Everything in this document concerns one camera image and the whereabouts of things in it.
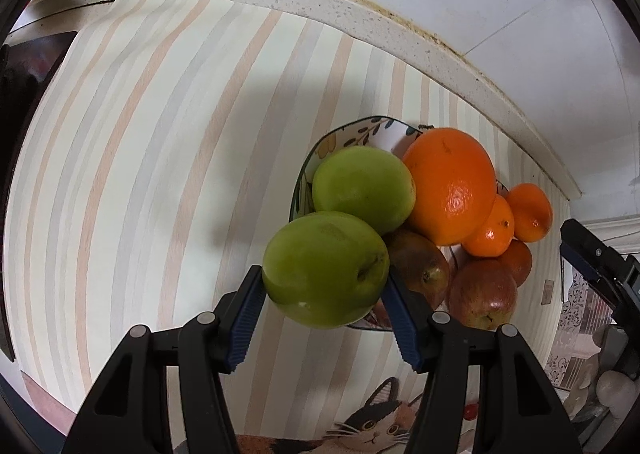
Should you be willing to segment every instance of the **ceramic bowl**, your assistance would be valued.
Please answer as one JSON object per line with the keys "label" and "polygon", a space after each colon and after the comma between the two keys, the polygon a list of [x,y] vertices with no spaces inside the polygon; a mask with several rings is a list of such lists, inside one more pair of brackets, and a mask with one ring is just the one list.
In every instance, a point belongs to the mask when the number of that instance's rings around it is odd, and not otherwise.
{"label": "ceramic bowl", "polygon": [[[354,145],[366,145],[389,151],[402,159],[404,153],[424,130],[432,129],[432,125],[418,125],[412,127],[388,116],[368,116],[346,125],[338,127],[325,134],[314,145],[302,165],[298,181],[293,192],[289,220],[314,212],[314,203],[311,196],[311,188],[314,174],[323,160],[346,147]],[[498,182],[497,192],[501,195],[507,189]],[[441,247],[443,255],[449,262],[451,276],[468,262],[468,254],[460,245]],[[350,325],[357,329],[374,329],[378,331],[391,331],[386,311],[379,302],[364,319]]]}

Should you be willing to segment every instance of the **red apple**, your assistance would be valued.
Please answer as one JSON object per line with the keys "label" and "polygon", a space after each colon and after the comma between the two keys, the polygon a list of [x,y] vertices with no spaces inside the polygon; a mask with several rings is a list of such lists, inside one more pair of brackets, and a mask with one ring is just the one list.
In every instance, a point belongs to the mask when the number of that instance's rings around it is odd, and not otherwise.
{"label": "red apple", "polygon": [[496,329],[509,322],[517,297],[516,282],[500,262],[475,260],[451,282],[447,307],[465,326]]}
{"label": "red apple", "polygon": [[475,402],[473,404],[466,404],[465,411],[462,417],[467,421],[475,420],[478,417],[478,408],[478,402]]}

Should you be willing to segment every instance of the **tile grout line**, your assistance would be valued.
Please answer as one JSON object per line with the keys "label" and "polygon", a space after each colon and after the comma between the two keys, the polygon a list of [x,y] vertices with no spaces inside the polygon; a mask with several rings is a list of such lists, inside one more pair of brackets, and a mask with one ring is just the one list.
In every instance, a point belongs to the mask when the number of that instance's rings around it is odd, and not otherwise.
{"label": "tile grout line", "polygon": [[[622,72],[622,66],[620,65],[620,58],[618,57],[618,52],[616,51],[616,48],[613,45],[613,40],[611,40],[611,35],[609,34],[609,30],[607,29],[607,26],[604,23],[604,20],[602,19],[602,15],[600,14],[598,7],[596,6],[596,3],[593,0],[590,0],[590,1],[591,1],[591,4],[593,4],[594,10],[596,10],[598,18],[600,19],[600,23],[602,24],[604,33],[607,35],[607,40],[609,40],[609,44],[611,45],[611,51],[613,52],[613,57],[616,59],[616,64],[618,65],[618,71],[620,72],[620,79],[622,79],[622,89],[625,91],[626,109],[629,113],[629,120],[633,123],[634,117],[633,117],[633,114],[631,113],[631,103],[629,102],[629,94],[626,90],[625,73]],[[634,158],[637,158],[637,159],[634,159],[635,161],[634,172],[636,174],[636,177],[634,178],[635,180],[640,177],[640,134],[639,134],[639,140],[638,140],[638,147],[636,147],[636,141],[634,141],[634,154],[635,154]],[[636,200],[635,195],[634,195],[634,205],[636,206],[636,212],[637,212],[638,201]]]}
{"label": "tile grout line", "polygon": [[500,29],[494,31],[493,33],[491,33],[487,38],[481,40],[480,42],[478,42],[475,46],[473,46],[471,49],[469,49],[467,52],[465,52],[463,54],[463,56],[466,58],[468,56],[468,54],[479,48],[482,44],[484,44],[485,42],[487,42],[488,39],[490,39],[491,37],[493,37],[494,35],[497,35],[498,33],[500,33],[500,31],[502,31],[503,29],[505,29],[506,27],[510,26],[511,24],[513,24],[516,20],[521,19],[522,17],[524,17],[524,15],[526,15],[527,13],[532,12],[533,10],[535,10],[535,8],[542,6],[545,2],[547,2],[548,0],[543,0],[542,2],[538,2],[536,5],[533,5],[532,7],[530,7],[529,9],[527,9],[524,13],[521,13],[520,15],[518,15],[516,18],[510,20],[509,22],[507,22],[504,26],[502,26]]}

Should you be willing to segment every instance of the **tangerine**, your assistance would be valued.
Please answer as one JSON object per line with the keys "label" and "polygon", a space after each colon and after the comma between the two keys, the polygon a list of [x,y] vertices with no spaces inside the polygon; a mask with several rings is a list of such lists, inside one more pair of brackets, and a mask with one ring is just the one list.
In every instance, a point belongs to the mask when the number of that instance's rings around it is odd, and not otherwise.
{"label": "tangerine", "polygon": [[507,201],[495,196],[491,214],[474,233],[462,241],[462,247],[474,257],[499,257],[513,239],[513,214]]}
{"label": "tangerine", "polygon": [[472,136],[458,129],[429,129],[402,161],[416,190],[408,222],[432,243],[460,243],[486,221],[494,205],[495,170]]}
{"label": "tangerine", "polygon": [[514,239],[511,241],[507,251],[498,257],[498,262],[511,272],[513,280],[520,287],[529,277],[533,266],[533,256],[529,246],[522,241]]}
{"label": "tangerine", "polygon": [[521,183],[506,196],[513,212],[516,239],[535,243],[551,230],[554,213],[542,189],[533,183]]}

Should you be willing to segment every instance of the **white ceramic object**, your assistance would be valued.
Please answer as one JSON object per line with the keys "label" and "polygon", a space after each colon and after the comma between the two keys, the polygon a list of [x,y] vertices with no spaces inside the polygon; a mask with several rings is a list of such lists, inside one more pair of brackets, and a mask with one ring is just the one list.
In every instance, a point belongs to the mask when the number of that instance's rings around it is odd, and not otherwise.
{"label": "white ceramic object", "polygon": [[593,332],[593,335],[591,335],[591,340],[593,340],[593,343],[596,344],[599,348],[602,347],[602,341],[604,340],[604,331],[607,329],[607,327],[609,327],[609,324],[604,324],[596,329]]}
{"label": "white ceramic object", "polygon": [[589,389],[580,389],[579,387],[574,387],[567,399],[564,401],[564,410],[569,415],[569,418],[572,420],[575,418],[575,415],[580,412],[584,404],[587,403],[587,397],[589,396]]}
{"label": "white ceramic object", "polygon": [[636,386],[626,374],[605,371],[598,379],[596,394],[602,405],[622,411],[626,407],[628,397],[635,400]]}
{"label": "white ceramic object", "polygon": [[598,361],[599,357],[600,354],[596,353],[583,363],[580,368],[580,373],[578,373],[578,387],[580,389],[589,387],[595,380],[596,375],[598,374],[598,365],[600,364]]}

